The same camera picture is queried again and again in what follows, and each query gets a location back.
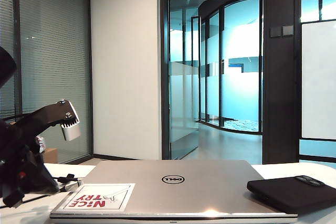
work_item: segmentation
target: nice try sticker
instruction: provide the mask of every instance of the nice try sticker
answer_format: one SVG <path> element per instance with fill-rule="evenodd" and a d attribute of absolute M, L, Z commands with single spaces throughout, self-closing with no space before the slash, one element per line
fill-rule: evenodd
<path fill-rule="evenodd" d="M 63 210 L 109 210 L 123 212 L 135 184 L 84 184 L 63 206 Z"/>

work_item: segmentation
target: white wall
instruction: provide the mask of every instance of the white wall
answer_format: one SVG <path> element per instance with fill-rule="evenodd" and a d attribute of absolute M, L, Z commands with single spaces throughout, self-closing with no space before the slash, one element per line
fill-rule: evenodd
<path fill-rule="evenodd" d="M 91 0 L 94 153 L 161 159 L 158 0 Z"/>

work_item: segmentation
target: cardboard box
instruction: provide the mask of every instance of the cardboard box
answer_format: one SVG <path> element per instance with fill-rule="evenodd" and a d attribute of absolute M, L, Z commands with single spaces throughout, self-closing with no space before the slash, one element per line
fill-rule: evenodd
<path fill-rule="evenodd" d="M 57 148 L 46 148 L 43 153 L 44 163 L 58 163 L 58 150 Z"/>

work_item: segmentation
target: light switch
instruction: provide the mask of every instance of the light switch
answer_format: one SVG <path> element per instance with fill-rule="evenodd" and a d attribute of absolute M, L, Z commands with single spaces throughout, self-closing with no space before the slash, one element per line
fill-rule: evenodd
<path fill-rule="evenodd" d="M 294 26 L 283 26 L 282 27 L 282 35 L 283 36 L 292 36 L 294 35 Z"/>
<path fill-rule="evenodd" d="M 281 26 L 277 26 L 277 27 L 271 27 L 270 29 L 270 36 L 271 38 L 273 37 L 281 37 Z"/>

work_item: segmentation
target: closed laptop lid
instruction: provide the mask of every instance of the closed laptop lid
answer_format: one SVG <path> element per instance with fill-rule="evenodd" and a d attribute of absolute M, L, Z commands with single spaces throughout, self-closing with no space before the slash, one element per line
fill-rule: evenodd
<path fill-rule="evenodd" d="M 101 161 L 84 183 L 134 184 L 125 209 L 102 216 L 90 211 L 70 213 L 59 205 L 50 217 L 67 218 L 71 214 L 79 219 L 168 223 L 209 219 L 216 223 L 295 221 L 297 215 L 279 212 L 253 199 L 246 184 L 256 179 L 262 177 L 246 161 Z"/>

